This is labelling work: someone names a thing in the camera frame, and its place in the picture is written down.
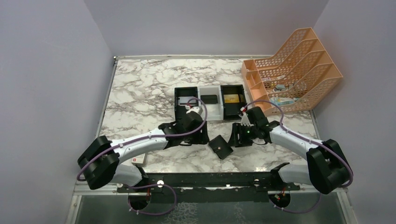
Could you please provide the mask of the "black white three-compartment tray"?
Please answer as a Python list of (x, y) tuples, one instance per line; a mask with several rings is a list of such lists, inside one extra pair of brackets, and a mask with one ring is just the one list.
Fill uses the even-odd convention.
[(201, 99), (206, 105), (208, 121), (241, 120), (240, 109), (247, 104), (241, 84), (177, 87), (174, 89), (176, 120), (187, 112), (187, 104), (201, 105), (193, 97)]

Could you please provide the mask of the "black leather card holder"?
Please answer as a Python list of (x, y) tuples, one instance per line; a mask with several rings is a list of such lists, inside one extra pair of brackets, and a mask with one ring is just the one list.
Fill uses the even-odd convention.
[(214, 139), (210, 140), (208, 142), (208, 146), (221, 160), (224, 160), (233, 152), (233, 149), (228, 145), (221, 135), (218, 135)]

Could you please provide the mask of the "gold card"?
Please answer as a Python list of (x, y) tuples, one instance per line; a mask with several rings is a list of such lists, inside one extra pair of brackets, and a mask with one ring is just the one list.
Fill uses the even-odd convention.
[(224, 103), (239, 103), (239, 94), (226, 94), (224, 95)]

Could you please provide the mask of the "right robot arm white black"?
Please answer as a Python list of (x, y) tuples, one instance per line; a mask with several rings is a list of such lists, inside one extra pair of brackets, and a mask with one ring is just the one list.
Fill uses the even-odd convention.
[(233, 123), (231, 147), (247, 147), (255, 139), (282, 146), (306, 160), (305, 165), (283, 163), (270, 173), (277, 185), (301, 183), (322, 194), (352, 183), (353, 172), (337, 141), (308, 138), (293, 132), (280, 121), (268, 121), (259, 107), (245, 110), (241, 122)]

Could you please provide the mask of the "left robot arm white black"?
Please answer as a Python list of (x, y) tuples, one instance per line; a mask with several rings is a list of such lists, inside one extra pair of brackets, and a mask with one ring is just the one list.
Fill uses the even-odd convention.
[(77, 180), (87, 182), (91, 190), (109, 183), (135, 187), (143, 180), (143, 172), (136, 166), (124, 166), (125, 161), (141, 154), (180, 146), (183, 142), (206, 144), (209, 141), (206, 128), (207, 118), (190, 109), (181, 119), (162, 123), (144, 134), (121, 140), (99, 136), (78, 158), (80, 171)]

